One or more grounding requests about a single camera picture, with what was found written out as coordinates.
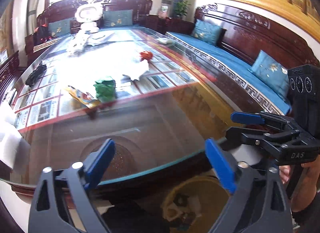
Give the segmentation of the person's hand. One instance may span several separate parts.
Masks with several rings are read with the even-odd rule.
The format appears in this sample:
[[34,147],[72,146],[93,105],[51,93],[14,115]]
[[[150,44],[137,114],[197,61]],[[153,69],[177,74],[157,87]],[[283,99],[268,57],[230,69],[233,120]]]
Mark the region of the person's hand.
[[290,165],[279,166],[279,175],[283,184],[286,184],[290,180],[290,172]]

